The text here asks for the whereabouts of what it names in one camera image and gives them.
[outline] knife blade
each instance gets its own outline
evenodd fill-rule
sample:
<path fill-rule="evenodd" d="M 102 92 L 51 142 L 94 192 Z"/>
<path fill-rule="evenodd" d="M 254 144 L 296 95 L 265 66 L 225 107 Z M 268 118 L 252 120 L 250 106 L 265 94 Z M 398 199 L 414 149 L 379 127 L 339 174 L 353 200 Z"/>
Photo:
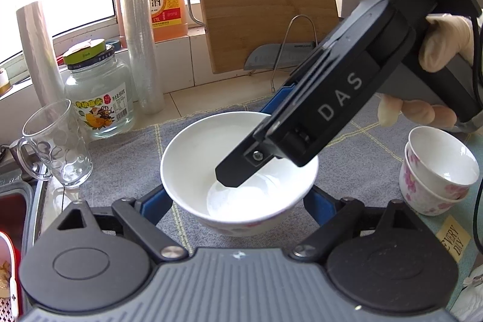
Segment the knife blade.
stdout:
<path fill-rule="evenodd" d="M 256 48 L 247 58 L 244 70 L 273 69 L 281 44 L 264 44 Z M 315 48 L 315 43 L 286 43 L 278 68 L 300 65 Z"/>

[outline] finger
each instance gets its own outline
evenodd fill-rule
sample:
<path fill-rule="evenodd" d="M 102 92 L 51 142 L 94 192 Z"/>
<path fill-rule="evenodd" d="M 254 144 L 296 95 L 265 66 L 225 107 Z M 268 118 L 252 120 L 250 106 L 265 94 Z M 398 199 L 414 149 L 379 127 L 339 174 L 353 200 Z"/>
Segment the finger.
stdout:
<path fill-rule="evenodd" d="M 428 126 L 437 129 L 450 129 L 456 123 L 456 114 L 453 110 L 444 106 L 433 106 L 434 120 Z"/>
<path fill-rule="evenodd" d="M 424 70 L 431 73 L 441 70 L 457 53 L 473 64 L 473 34 L 469 20 L 447 14 L 427 17 L 427 21 L 431 27 L 419 51 L 419 63 Z"/>
<path fill-rule="evenodd" d="M 377 108 L 377 118 L 384 127 L 389 127 L 398 121 L 401 112 L 402 100 L 384 94 Z"/>
<path fill-rule="evenodd" d="M 434 108 L 422 100 L 404 101 L 401 111 L 405 117 L 418 124 L 430 124 L 435 118 Z"/>

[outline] black cable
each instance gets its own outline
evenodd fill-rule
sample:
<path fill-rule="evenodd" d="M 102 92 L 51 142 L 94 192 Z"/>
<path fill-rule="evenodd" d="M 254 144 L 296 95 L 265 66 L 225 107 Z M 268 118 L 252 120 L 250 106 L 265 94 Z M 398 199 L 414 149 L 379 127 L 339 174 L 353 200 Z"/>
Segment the black cable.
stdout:
<path fill-rule="evenodd" d="M 472 17 L 473 26 L 473 94 L 475 99 L 483 110 L 483 102 L 481 101 L 480 91 L 478 85 L 481 83 L 483 85 L 483 75 L 481 75 L 481 41 L 480 41 L 480 31 L 478 28 L 478 20 Z"/>
<path fill-rule="evenodd" d="M 478 90 L 478 82 L 481 81 L 483 85 L 483 73 L 481 71 L 481 57 L 482 57 L 482 47 L 483 43 L 483 29 L 479 32 L 478 20 L 472 17 L 473 25 L 473 41 L 474 41 L 474 53 L 473 53 L 473 94 L 481 108 L 483 105 L 481 103 L 481 97 Z M 473 211 L 473 240 L 475 242 L 478 251 L 483 254 L 483 245 L 481 244 L 480 237 L 478 235 L 478 209 L 480 207 L 481 194 L 483 193 L 483 179 L 481 179 L 480 187 L 476 194 L 475 209 Z"/>

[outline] mug handle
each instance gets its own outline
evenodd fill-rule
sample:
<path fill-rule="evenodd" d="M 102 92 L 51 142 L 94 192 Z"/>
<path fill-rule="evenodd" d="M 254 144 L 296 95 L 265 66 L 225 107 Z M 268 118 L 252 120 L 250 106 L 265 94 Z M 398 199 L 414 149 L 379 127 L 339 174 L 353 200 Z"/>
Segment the mug handle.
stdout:
<path fill-rule="evenodd" d="M 40 174 L 38 172 L 35 172 L 27 164 L 27 162 L 25 161 L 25 159 L 22 155 L 22 151 L 23 151 L 22 147 L 24 145 L 26 145 L 27 143 L 28 142 L 24 137 L 20 138 L 18 140 L 18 143 L 17 143 L 17 157 L 18 157 L 18 161 L 20 162 L 20 165 L 22 166 L 22 168 L 25 170 L 25 172 L 27 172 L 30 176 L 32 176 L 33 178 L 35 178 L 37 180 L 46 181 L 46 180 L 52 179 L 52 173 L 50 172 L 49 169 L 47 169 L 47 173 L 44 175 L 44 174 Z"/>

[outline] bottle label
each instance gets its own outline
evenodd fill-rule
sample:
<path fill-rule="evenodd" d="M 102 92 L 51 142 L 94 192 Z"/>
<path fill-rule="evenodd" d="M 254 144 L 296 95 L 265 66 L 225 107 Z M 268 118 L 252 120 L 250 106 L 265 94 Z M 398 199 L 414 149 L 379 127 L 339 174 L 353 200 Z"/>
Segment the bottle label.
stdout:
<path fill-rule="evenodd" d="M 89 130 L 107 129 L 127 115 L 126 83 L 95 98 L 76 101 L 75 106 Z"/>
<path fill-rule="evenodd" d="M 180 0 L 150 0 L 150 3 L 153 29 L 181 24 Z"/>

